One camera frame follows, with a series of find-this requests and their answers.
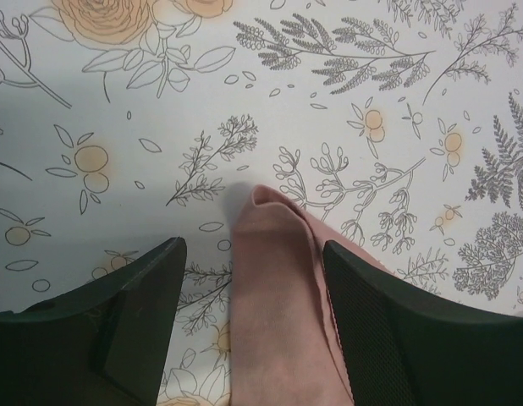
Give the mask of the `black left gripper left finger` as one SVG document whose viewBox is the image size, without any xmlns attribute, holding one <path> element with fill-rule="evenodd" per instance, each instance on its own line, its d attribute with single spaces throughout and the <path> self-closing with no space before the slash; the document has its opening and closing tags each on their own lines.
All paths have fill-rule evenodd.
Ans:
<svg viewBox="0 0 523 406">
<path fill-rule="evenodd" d="M 66 294 L 0 312 L 0 405 L 155 404 L 186 256 L 172 238 Z"/>
</svg>

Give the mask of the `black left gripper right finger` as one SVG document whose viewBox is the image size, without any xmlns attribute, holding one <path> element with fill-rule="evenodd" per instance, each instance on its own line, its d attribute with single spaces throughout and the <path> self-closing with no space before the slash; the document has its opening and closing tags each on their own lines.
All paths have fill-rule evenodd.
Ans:
<svg viewBox="0 0 523 406">
<path fill-rule="evenodd" d="M 523 317 L 415 287 L 330 241 L 326 284 L 358 405 L 523 405 Z"/>
</svg>

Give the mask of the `pink t shirt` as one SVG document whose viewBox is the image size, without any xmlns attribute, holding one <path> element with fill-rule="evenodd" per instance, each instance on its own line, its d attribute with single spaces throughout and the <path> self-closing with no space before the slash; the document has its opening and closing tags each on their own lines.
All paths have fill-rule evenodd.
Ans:
<svg viewBox="0 0 523 406">
<path fill-rule="evenodd" d="M 384 268 L 277 190 L 252 190 L 232 236 L 231 404 L 353 404 L 324 276 L 328 240 Z"/>
</svg>

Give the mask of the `floral table mat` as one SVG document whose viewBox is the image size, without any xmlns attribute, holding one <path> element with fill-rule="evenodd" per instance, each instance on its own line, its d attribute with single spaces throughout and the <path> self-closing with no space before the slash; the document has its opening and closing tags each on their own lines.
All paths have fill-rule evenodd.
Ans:
<svg viewBox="0 0 523 406">
<path fill-rule="evenodd" d="M 523 317 L 523 1 L 0 1 L 0 312 L 187 247 L 157 402 L 230 403 L 257 185 Z"/>
</svg>

